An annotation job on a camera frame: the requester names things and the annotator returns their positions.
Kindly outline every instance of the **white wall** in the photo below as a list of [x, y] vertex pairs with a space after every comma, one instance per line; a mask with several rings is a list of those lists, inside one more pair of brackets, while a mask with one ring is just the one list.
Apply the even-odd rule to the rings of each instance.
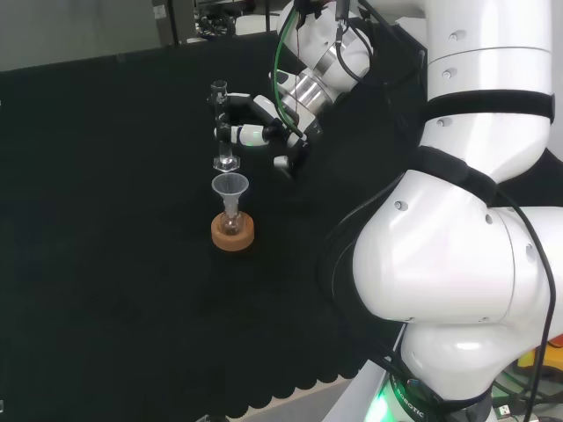
[[0, 0], [0, 71], [159, 45], [151, 0]]
[[563, 0], [552, 0], [552, 8], [555, 122], [552, 126], [548, 148], [559, 160], [563, 161]]

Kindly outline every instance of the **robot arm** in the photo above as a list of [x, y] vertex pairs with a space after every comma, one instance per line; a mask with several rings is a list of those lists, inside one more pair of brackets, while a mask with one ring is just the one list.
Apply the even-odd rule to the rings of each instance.
[[[370, 1], [381, 11], [426, 17], [432, 113], [421, 147], [495, 184], [527, 171], [544, 152], [552, 123], [545, 112], [553, 94], [551, 1]], [[337, 24], [327, 9], [317, 21], [308, 17], [287, 43], [330, 105], [355, 81], [333, 54]], [[357, 37], [343, 56], [358, 76], [367, 72], [368, 52]], [[289, 94], [284, 102], [297, 99], [309, 110], [298, 98]], [[549, 289], [516, 213], [489, 208], [475, 193], [429, 173], [408, 171], [363, 229], [355, 285], [373, 314], [409, 323], [401, 354], [413, 374], [446, 400], [467, 400], [539, 345]], [[559, 287], [555, 337], [563, 333], [563, 210], [524, 212]]]

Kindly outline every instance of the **green cable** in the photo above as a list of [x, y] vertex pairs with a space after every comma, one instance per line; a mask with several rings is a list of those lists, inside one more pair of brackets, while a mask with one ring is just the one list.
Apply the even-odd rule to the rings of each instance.
[[277, 104], [278, 110], [281, 113], [281, 116], [283, 117], [283, 119], [286, 120], [283, 123], [285, 123], [285, 125], [287, 127], [289, 127], [291, 130], [293, 130], [294, 133], [298, 133], [299, 130], [293, 124], [293, 120], [285, 112], [285, 110], [283, 108], [282, 101], [280, 100], [280, 92], [278, 92], [278, 60], [280, 59], [280, 52], [282, 51], [283, 41], [285, 41], [285, 37], [288, 35], [289, 28], [291, 27], [291, 24], [293, 24], [293, 21], [296, 17], [296, 14], [297, 14], [297, 11], [293, 11], [291, 13], [291, 17], [289, 18], [289, 23], [286, 25], [285, 29], [283, 30], [283, 33], [281, 34], [280, 43], [278, 44], [278, 48], [275, 51], [274, 74], [273, 74], [273, 76], [274, 76], [275, 102]]

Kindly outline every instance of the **wooden cork stand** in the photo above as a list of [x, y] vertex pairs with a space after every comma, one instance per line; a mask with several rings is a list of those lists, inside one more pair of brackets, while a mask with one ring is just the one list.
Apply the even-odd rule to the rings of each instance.
[[234, 236], [225, 235], [219, 229], [219, 220], [223, 213], [213, 219], [211, 222], [211, 238], [217, 248], [227, 252], [242, 251], [254, 241], [254, 221], [247, 213], [241, 212], [240, 214], [245, 219], [245, 228]]

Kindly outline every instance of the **yellow object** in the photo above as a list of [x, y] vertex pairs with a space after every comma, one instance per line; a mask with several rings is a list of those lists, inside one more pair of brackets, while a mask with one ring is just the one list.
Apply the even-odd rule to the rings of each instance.
[[[534, 367], [536, 351], [532, 350], [522, 356], [517, 362], [517, 370], [528, 372]], [[544, 370], [552, 369], [563, 374], [563, 347], [547, 346], [545, 349]]]

